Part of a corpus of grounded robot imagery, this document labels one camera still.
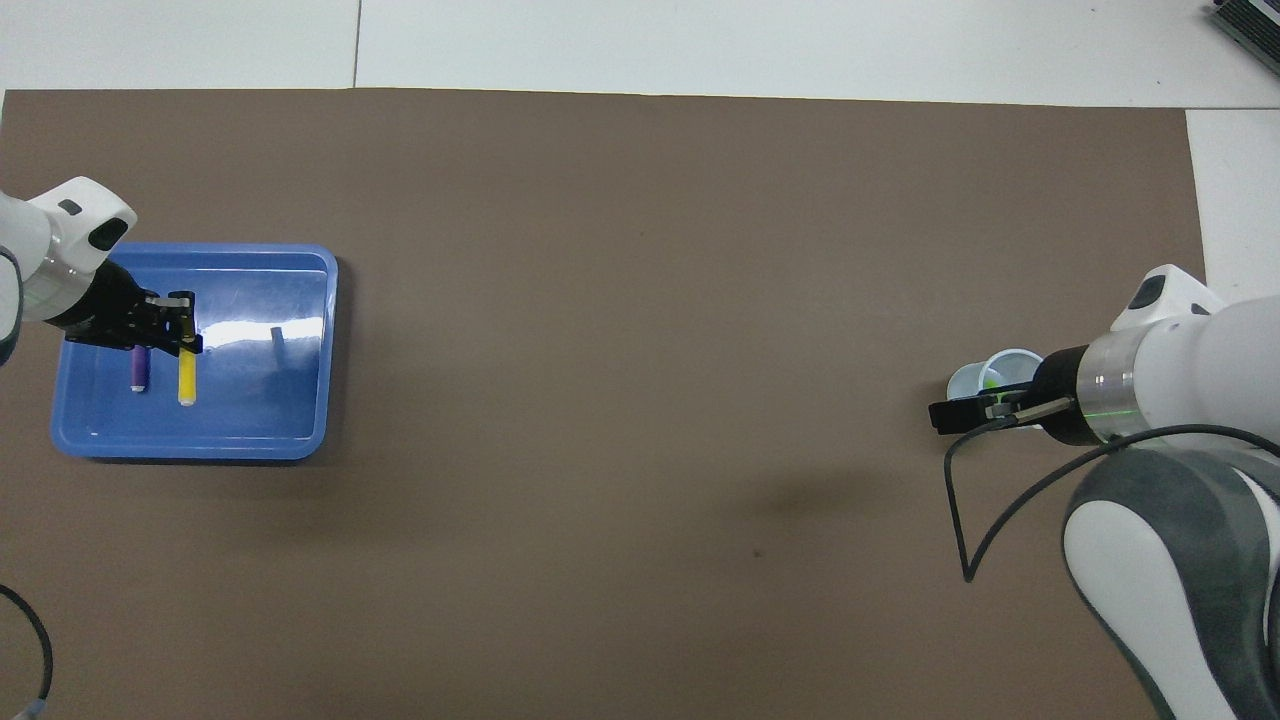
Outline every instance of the blue tray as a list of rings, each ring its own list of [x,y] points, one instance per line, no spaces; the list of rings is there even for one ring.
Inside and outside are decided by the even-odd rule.
[[[324,441],[338,263],[317,245],[133,243],[111,259],[161,296],[196,291],[196,404],[178,361],[151,351],[146,392],[129,354],[64,342],[50,425],[82,457],[300,460]]]

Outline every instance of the yellow tube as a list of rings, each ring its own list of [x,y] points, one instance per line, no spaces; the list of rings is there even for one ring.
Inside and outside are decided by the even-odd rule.
[[[178,351],[178,402],[183,407],[196,404],[196,354],[189,350]]]

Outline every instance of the brown paper mat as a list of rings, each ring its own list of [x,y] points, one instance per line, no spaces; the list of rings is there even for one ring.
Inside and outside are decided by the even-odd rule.
[[[24,328],[0,580],[60,717],[1152,716],[1062,566],[1071,483],[961,582],[925,404],[1202,273],[1181,111],[9,92],[0,187],[77,174],[133,240],[323,243],[342,299],[288,468],[59,455]],[[1071,455],[975,443],[970,532]]]

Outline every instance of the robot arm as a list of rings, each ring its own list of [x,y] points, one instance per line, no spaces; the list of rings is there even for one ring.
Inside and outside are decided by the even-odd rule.
[[[83,177],[31,201],[0,193],[0,364],[19,320],[52,324],[72,342],[201,352],[195,293],[160,297],[108,259],[136,222],[123,200]]]
[[[1052,406],[1043,429],[1069,445],[1108,443],[1094,454],[1188,425],[1233,428],[1280,452],[1277,378],[1280,296],[1226,305],[1165,265],[1108,333],[1048,355],[1030,383],[929,414],[940,433],[972,437]],[[1071,579],[1161,717],[1280,720],[1280,456],[1265,460],[1258,447],[1146,439],[1091,471],[1068,510]],[[956,512],[952,498],[959,542]]]

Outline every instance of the white cup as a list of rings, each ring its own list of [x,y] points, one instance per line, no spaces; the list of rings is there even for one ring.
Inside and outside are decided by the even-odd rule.
[[[969,397],[993,387],[1028,383],[1043,360],[1030,350],[1011,347],[980,363],[969,363],[947,382],[947,400]]]

